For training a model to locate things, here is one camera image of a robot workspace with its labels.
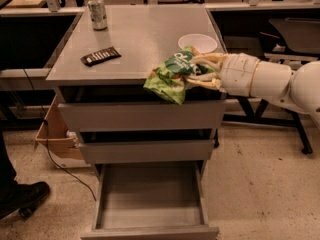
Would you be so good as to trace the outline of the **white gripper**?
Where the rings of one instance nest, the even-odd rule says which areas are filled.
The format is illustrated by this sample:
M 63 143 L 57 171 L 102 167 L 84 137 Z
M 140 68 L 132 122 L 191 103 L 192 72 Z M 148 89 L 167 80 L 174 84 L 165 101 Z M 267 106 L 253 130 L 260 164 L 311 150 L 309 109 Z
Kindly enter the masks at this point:
M 230 95 L 247 97 L 250 94 L 252 77 L 259 62 L 257 57 L 244 53 L 199 54 L 191 59 L 191 63 L 205 68 L 208 72 L 221 70 L 221 80 L 215 73 L 190 75 L 185 80 L 192 86 L 210 90 L 221 90 L 223 86 Z

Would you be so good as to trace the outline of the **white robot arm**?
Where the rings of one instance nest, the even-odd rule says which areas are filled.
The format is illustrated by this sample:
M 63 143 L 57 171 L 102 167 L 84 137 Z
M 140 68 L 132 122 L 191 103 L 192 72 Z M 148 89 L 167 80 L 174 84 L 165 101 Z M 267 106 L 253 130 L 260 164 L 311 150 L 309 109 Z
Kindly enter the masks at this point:
M 190 84 L 220 89 L 233 96 L 256 97 L 298 113 L 320 115 L 319 62 L 294 71 L 290 66 L 262 61 L 244 53 L 209 53 L 192 58 L 193 64 L 214 67 L 216 73 L 190 75 Z

